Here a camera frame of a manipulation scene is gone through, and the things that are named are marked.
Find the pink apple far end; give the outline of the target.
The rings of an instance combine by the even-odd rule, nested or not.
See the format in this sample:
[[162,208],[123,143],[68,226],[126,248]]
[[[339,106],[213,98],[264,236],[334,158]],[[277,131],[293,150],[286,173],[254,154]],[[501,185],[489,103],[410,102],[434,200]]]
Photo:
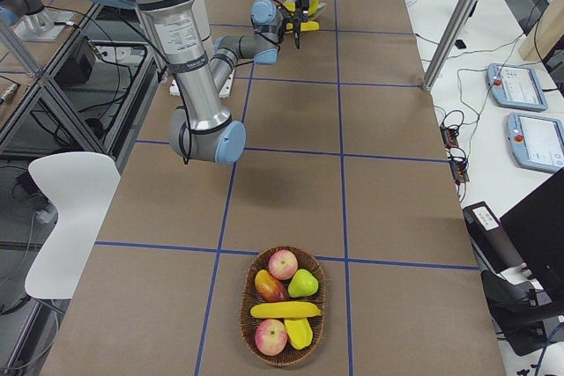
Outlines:
[[278,250],[268,262],[268,270],[278,280],[288,280],[298,270],[298,261],[293,252],[287,249]]

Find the brown wicker basket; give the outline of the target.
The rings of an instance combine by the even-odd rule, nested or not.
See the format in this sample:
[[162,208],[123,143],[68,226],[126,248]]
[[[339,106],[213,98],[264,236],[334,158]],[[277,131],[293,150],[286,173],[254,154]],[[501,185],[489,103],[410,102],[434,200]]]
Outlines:
[[[307,348],[303,350],[295,350],[291,346],[287,337],[286,347],[278,355],[269,357],[261,353],[258,350],[258,348],[255,346],[256,328],[262,321],[267,319],[257,319],[252,317],[250,315],[250,308],[252,306],[262,303],[276,303],[276,302],[266,302],[264,299],[262,299],[259,296],[255,288],[255,276],[260,269],[266,269],[269,272],[268,262],[270,257],[281,249],[287,249],[293,252],[298,261],[298,269],[308,270],[317,278],[319,282],[319,289],[316,294],[312,296],[300,297],[300,298],[291,298],[289,296],[289,299],[287,301],[304,301],[304,302],[313,303],[322,309],[323,315],[318,317],[307,318],[310,327],[312,328],[313,331],[312,343]],[[292,278],[285,281],[282,280],[279,281],[287,289],[291,280]],[[312,353],[312,351],[316,348],[316,346],[321,340],[321,336],[323,333],[323,324],[324,324],[325,300],[326,300],[325,274],[323,272],[323,268],[321,267],[320,263],[313,255],[298,247],[276,246],[276,247],[268,248],[264,250],[262,253],[260,253],[254,259],[247,272],[246,281],[242,294],[241,308],[240,308],[241,336],[244,339],[245,343],[247,344],[249,350],[252,351],[252,353],[257,358],[264,361],[266,364],[277,366],[277,367],[295,365],[300,361],[305,360]]]

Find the pink apple end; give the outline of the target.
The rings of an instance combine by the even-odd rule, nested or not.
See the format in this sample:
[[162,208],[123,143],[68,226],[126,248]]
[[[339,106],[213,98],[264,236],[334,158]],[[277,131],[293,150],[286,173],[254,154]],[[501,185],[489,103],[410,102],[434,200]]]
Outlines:
[[268,262],[268,270],[278,280],[288,280],[298,270],[298,261],[293,252],[287,249],[278,250]]
[[264,355],[278,355],[286,347],[286,343],[286,327],[282,321],[267,319],[256,328],[255,346]]

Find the green pear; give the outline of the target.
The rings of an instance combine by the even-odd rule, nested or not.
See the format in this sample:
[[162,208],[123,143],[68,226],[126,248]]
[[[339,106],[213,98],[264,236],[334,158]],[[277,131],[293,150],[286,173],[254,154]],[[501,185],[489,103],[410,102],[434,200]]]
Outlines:
[[287,287],[291,298],[312,296],[317,293],[318,289],[317,278],[306,269],[298,269]]

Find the yellow starfruit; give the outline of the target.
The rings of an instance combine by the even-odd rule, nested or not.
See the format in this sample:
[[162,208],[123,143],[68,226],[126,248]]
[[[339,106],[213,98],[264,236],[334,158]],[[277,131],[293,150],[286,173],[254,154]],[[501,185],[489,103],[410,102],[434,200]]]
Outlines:
[[295,350],[307,348],[313,340],[313,331],[307,318],[284,319],[286,333]]

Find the grey square plate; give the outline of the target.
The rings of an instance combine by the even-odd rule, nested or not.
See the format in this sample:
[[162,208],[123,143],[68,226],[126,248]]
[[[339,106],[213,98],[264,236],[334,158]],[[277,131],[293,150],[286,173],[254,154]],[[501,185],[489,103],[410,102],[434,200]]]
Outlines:
[[317,11],[317,13],[313,17],[308,16],[308,21],[315,21],[324,12],[325,7],[326,7],[326,3],[323,2],[322,0],[320,0],[320,1],[321,2],[320,2],[320,5],[319,5],[319,10]]

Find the white chair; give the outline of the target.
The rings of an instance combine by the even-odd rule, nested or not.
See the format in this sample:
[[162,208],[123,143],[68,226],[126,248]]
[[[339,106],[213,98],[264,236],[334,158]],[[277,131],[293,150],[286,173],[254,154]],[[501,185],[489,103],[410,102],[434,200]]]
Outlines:
[[26,275],[26,293],[39,300],[71,299],[77,289],[120,181],[115,161],[104,154],[71,151],[28,167],[57,212],[56,224]]

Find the upper teach pendant tablet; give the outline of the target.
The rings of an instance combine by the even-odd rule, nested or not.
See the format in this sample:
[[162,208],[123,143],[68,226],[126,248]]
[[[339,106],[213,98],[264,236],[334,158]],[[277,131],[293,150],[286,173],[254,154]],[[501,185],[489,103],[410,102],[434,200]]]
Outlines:
[[487,83],[499,107],[543,112],[548,108],[535,70],[528,66],[491,63]]

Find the orange circuit board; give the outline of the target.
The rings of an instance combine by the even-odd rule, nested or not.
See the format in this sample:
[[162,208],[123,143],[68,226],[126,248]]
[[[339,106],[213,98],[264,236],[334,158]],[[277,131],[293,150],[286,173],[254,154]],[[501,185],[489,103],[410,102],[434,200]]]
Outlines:
[[449,166],[453,180],[457,185],[465,184],[470,180],[466,170],[466,165],[462,165],[456,161],[450,161]]
[[440,127],[442,141],[446,148],[458,147],[457,130],[447,127]]

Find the lower teach pendant tablet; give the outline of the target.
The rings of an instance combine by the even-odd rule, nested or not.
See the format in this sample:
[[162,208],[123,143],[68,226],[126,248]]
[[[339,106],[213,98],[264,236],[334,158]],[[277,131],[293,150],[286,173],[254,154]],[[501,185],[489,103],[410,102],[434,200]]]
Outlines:
[[507,117],[508,144],[516,163],[525,169],[556,173],[563,167],[563,124],[532,114]]

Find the yellow banana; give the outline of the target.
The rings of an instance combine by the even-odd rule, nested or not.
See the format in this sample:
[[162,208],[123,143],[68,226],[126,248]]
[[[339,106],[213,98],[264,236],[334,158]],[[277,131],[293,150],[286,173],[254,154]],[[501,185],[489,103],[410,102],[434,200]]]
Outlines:
[[309,0],[308,15],[313,17],[319,10],[320,0]]
[[[320,29],[319,24],[316,21],[301,22],[301,32],[314,32]],[[293,32],[293,23],[288,22],[286,24],[286,33]]]
[[285,301],[252,306],[250,315],[257,319],[303,319],[322,316],[323,311],[310,302]]
[[283,5],[291,13],[295,13],[299,8],[297,0],[285,0],[283,2]]

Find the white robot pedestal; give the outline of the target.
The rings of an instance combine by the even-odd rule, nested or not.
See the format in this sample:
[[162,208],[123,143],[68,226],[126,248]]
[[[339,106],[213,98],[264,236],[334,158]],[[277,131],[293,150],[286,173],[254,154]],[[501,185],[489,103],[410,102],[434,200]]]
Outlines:
[[[206,54],[208,55],[208,58],[211,59],[215,51],[213,46],[212,32],[208,19],[207,9],[205,6],[205,0],[195,0],[192,6],[192,12],[194,14],[198,32],[200,34],[200,38],[203,43]],[[227,80],[223,84],[222,88],[218,89],[218,97],[220,99],[227,99],[230,96],[233,80],[234,80],[234,71],[232,71],[228,75]]]

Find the teach pendant tablet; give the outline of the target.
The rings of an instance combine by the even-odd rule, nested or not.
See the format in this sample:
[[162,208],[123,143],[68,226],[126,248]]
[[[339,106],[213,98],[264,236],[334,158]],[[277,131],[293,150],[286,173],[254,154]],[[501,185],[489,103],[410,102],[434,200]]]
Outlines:
[[525,169],[556,173],[563,167],[563,124],[532,114],[507,117],[508,144],[516,163]]
[[491,63],[487,83],[499,107],[543,112],[548,108],[535,70],[528,66]]

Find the pink apple near end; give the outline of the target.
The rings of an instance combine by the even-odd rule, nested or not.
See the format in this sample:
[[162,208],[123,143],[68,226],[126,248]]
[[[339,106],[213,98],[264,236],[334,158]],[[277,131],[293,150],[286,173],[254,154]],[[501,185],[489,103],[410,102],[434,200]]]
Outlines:
[[256,328],[255,346],[264,355],[278,355],[286,347],[286,343],[286,327],[282,321],[267,319]]

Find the orange mango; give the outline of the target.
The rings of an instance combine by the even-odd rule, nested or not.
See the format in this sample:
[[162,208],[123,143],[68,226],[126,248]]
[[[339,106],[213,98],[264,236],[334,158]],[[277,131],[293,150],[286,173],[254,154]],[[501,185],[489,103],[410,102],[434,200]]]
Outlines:
[[289,299],[285,286],[266,269],[260,269],[255,276],[255,288],[266,302],[281,302]]

